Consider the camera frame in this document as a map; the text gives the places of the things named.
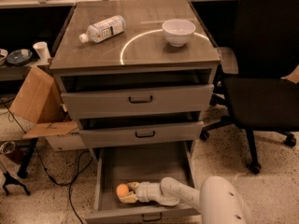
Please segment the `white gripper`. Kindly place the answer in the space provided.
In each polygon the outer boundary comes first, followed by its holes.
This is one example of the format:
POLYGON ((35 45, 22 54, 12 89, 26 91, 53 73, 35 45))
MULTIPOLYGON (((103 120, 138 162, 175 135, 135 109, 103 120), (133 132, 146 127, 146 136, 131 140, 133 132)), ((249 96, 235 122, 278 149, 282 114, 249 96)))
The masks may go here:
POLYGON ((150 182, 129 182, 127 184, 130 190, 135 192, 129 192, 127 195, 120 197, 119 200, 122 203, 136 203, 139 200, 142 203, 148 203, 150 201, 158 202, 162 197, 160 185, 158 183, 150 182))

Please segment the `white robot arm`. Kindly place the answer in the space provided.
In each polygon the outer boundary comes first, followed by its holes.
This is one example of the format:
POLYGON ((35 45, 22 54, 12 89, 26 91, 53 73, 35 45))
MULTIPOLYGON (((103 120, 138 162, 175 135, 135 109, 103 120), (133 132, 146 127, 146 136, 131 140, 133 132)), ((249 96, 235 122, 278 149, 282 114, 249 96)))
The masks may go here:
POLYGON ((203 224, 253 224, 247 203, 225 178, 211 176, 200 189, 164 177, 159 183, 130 182, 119 184, 116 194, 122 203, 149 203, 176 206, 184 201, 198 211, 203 224))

